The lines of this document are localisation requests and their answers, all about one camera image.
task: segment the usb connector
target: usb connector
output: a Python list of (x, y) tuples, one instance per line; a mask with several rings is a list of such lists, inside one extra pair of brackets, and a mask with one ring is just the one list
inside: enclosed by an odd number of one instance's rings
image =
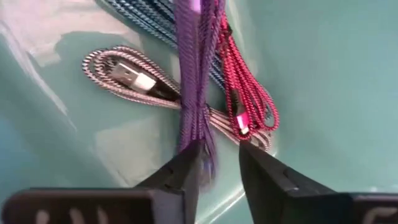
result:
[(139, 67), (124, 62), (118, 62), (110, 76), (139, 93), (147, 93), (156, 84), (155, 77)]
[(240, 95), (237, 90), (233, 90), (231, 93), (232, 98), (232, 113), (235, 116), (238, 127), (241, 134), (247, 134), (249, 130), (249, 116), (246, 112), (244, 105), (242, 104)]
[(138, 93), (170, 101), (180, 98), (167, 84), (132, 63), (119, 61), (109, 76)]

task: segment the pink connector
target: pink connector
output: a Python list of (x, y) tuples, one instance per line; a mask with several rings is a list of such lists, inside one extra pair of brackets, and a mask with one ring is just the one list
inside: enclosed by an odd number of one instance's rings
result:
[(236, 116), (236, 120), (238, 121), (239, 129), (242, 134), (247, 134), (249, 132), (249, 117), (246, 112), (243, 112)]

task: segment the blue braided cable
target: blue braided cable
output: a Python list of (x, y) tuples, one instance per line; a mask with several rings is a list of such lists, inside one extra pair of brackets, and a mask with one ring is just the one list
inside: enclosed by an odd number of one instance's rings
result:
[[(177, 49), (175, 35), (173, 5), (168, 0), (138, 1), (138, 0), (106, 0), (118, 13), (148, 33)], [(162, 24), (171, 24), (169, 30)], [(223, 91), (224, 78), (221, 72), (221, 60), (215, 56), (211, 63), (210, 77)]]
[(115, 9), (117, 10), (122, 16), (124, 16), (126, 19), (129, 19), (131, 22), (135, 23), (138, 25), (140, 28), (144, 29), (148, 33), (152, 34), (154, 37), (160, 39), (161, 41), (165, 42), (167, 45), (177, 48), (177, 44), (167, 38), (166, 36), (162, 35), (159, 31), (155, 30), (153, 27), (150, 26), (146, 21), (143, 21), (141, 18), (137, 17), (135, 14), (131, 14), (127, 10), (125, 10), (122, 5), (120, 5), (117, 1), (115, 0), (107, 0), (107, 2)]

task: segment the glossy surface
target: glossy surface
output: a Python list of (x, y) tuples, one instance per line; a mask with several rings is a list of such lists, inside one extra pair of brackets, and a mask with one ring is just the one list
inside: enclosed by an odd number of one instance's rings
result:
[[(277, 157), (339, 191), (398, 191), (398, 2), (228, 1), (233, 35), (281, 116)], [(26, 187), (129, 187), (174, 154), (178, 113), (92, 84), (89, 51), (125, 44), (178, 77), (174, 52), (91, 0), (0, 1), (0, 200)], [(212, 85), (209, 102), (223, 108)], [(249, 223), (238, 147), (198, 223)]]

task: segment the cable bundle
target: cable bundle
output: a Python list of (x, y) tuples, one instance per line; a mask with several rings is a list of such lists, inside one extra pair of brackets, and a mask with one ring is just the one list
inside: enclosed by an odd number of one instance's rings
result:
[[(106, 1), (126, 19), (177, 48), (174, 5), (169, 0)], [(234, 134), (239, 139), (249, 139), (261, 129), (273, 131), (279, 125), (279, 115), (272, 98), (250, 74), (231, 36), (225, 15), (222, 26), (218, 46), (220, 54), (214, 56), (210, 77), (222, 90), (228, 88), (226, 101)], [(273, 125), (266, 126), (265, 121), (272, 117)]]
[(223, 8), (223, 0), (217, 6), (214, 0), (177, 0), (175, 3), (182, 92), (180, 150), (193, 140), (205, 139), (207, 157), (203, 174), (206, 175), (202, 175), (205, 182), (213, 179), (216, 172), (216, 151), (208, 124), (205, 93)]
[[(155, 80), (154, 87), (149, 91), (142, 91), (140, 88), (133, 90), (130, 80), (114, 75), (119, 62), (124, 62), (135, 71), (145, 73), (146, 76), (151, 76)], [(98, 86), (126, 100), (176, 110), (181, 108), (178, 83), (144, 54), (130, 47), (117, 46), (94, 50), (84, 58), (82, 69), (84, 74)], [(239, 144), (228, 117), (209, 106), (207, 108), (210, 124), (232, 142)], [(251, 142), (266, 151), (271, 146), (271, 135), (266, 131), (259, 131), (253, 134)]]
[[(174, 5), (169, 0), (105, 0), (113, 9), (141, 29), (157, 37), (173, 49), (177, 49)], [(224, 90), (221, 60), (218, 56), (211, 63), (210, 77)]]
[[(265, 129), (274, 131), (279, 126), (279, 114), (265, 88), (253, 77), (231, 36), (226, 15), (221, 21), (219, 47), (223, 62), (226, 102), (235, 135), (249, 139), (252, 133)], [(274, 117), (273, 125), (265, 120)]]

